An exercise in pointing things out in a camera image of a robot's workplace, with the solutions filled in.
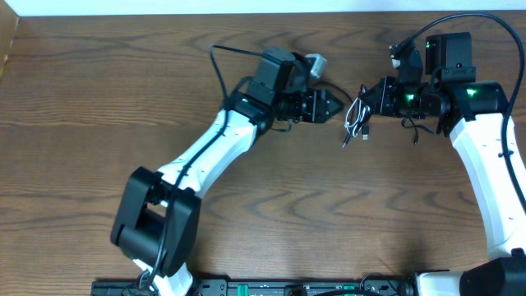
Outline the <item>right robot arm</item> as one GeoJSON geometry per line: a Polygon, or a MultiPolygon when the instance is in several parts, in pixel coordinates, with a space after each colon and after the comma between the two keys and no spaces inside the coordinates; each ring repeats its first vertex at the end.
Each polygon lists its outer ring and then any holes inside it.
{"type": "Polygon", "coordinates": [[[499,83],[477,81],[468,32],[431,35],[426,57],[413,44],[394,57],[396,77],[386,76],[358,98],[370,114],[392,118],[436,117],[436,132],[450,138],[475,193],[489,261],[469,271],[417,271],[400,295],[523,295],[525,211],[510,180],[503,145],[519,183],[525,167],[514,124],[504,124],[508,100],[499,83]]]}

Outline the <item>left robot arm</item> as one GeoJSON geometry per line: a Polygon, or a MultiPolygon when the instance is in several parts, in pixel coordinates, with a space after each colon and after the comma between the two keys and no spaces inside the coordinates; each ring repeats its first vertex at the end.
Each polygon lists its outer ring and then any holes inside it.
{"type": "Polygon", "coordinates": [[[128,178],[110,241],[141,269],[137,295],[186,295],[193,278],[187,258],[196,241],[202,199],[220,174],[276,121],[325,123],[342,102],[310,86],[326,60],[280,48],[258,53],[256,73],[223,91],[210,128],[185,152],[155,171],[137,168],[128,178]]]}

